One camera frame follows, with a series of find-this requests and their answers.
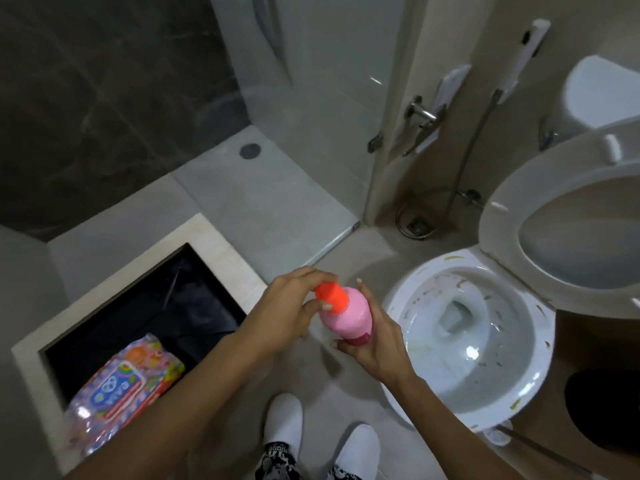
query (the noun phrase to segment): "pants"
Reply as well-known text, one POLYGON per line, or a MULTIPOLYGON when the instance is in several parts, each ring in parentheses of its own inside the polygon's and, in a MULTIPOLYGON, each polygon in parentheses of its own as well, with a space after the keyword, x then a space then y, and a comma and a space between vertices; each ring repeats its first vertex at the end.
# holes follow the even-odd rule
MULTIPOLYGON (((255 480, 302 480, 296 468, 296 460, 289 453, 289 445, 281 442, 268 443, 264 446, 264 455, 255 480)), ((326 476, 326 480, 361 480, 334 465, 326 476)))

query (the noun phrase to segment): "bottle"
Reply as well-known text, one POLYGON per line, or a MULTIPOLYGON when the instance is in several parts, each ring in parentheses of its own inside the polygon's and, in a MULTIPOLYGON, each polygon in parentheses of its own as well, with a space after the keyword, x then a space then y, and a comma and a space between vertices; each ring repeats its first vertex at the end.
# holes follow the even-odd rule
POLYGON ((336 332, 348 344, 361 346, 371 338, 373 318, 369 302, 355 288, 342 288, 338 283, 322 283, 316 287, 316 298, 333 306, 320 311, 324 326, 336 332))

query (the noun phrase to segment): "shower door handle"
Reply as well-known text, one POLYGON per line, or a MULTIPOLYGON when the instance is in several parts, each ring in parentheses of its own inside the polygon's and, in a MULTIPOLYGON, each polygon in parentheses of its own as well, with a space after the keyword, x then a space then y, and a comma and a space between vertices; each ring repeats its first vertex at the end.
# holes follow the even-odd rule
POLYGON ((252 5, 253 15, 258 24, 258 28, 260 28, 263 37, 267 40, 273 55, 281 65, 287 79, 290 83, 293 83, 284 55, 284 40, 280 19, 278 18, 276 0, 252 0, 252 5))

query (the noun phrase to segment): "shower drain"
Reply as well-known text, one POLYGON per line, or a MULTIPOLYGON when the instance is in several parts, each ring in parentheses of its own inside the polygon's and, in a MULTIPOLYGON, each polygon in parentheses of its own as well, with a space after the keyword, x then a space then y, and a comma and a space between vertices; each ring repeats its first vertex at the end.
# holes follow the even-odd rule
POLYGON ((262 151, 262 148, 260 147, 259 144, 249 143, 249 144, 245 144, 242 148, 240 148, 240 156, 245 160, 253 160, 258 155, 260 155, 261 151, 262 151))

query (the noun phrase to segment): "foot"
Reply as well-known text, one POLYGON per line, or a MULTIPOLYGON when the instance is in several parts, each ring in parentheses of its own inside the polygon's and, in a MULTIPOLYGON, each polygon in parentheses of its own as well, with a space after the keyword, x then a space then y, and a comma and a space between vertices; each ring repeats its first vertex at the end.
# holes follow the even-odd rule
POLYGON ((282 442, 297 461, 302 441, 302 404, 288 392, 273 398, 264 425, 264 444, 282 442))
POLYGON ((368 424, 361 424, 349 435, 335 465, 362 480, 376 480, 380 462, 380 440, 368 424))

